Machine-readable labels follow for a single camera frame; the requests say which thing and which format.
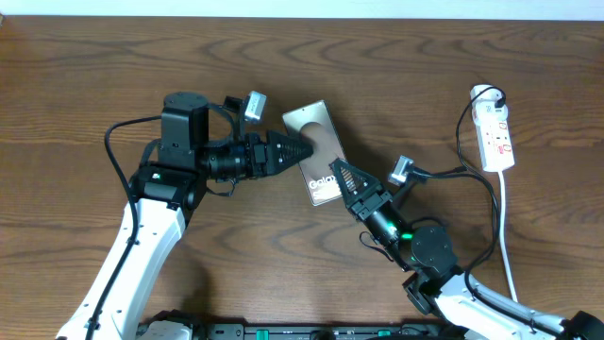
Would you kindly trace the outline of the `Samsung Galaxy smartphone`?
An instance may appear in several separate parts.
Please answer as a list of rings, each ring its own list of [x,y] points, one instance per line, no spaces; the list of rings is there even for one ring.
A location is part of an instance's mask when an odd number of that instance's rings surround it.
[[[311,146],[312,155],[299,163],[310,202],[319,206],[342,196],[329,165],[345,160],[344,148],[324,100],[282,115],[289,136]]]

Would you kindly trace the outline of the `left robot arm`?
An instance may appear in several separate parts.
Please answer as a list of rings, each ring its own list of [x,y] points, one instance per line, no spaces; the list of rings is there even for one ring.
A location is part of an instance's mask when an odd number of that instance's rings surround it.
[[[210,192],[208,180],[236,185],[277,175],[311,156],[311,146],[299,139],[245,130],[260,122],[265,102],[257,92],[228,96],[221,105],[199,93],[165,96],[160,137],[145,147],[132,177],[119,177],[127,203],[115,242],[59,339],[205,338],[205,327],[191,316],[171,311],[143,321],[143,310],[165,260]]]

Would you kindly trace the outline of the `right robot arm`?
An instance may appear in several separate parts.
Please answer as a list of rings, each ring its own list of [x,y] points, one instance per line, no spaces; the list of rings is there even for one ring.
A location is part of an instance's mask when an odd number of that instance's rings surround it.
[[[571,318],[531,309],[504,297],[461,268],[437,220],[407,222],[395,195],[376,177],[337,159],[330,166],[344,205],[361,222],[375,249],[410,273],[403,287],[424,315],[433,314],[481,339],[600,339],[603,323],[583,311]]]

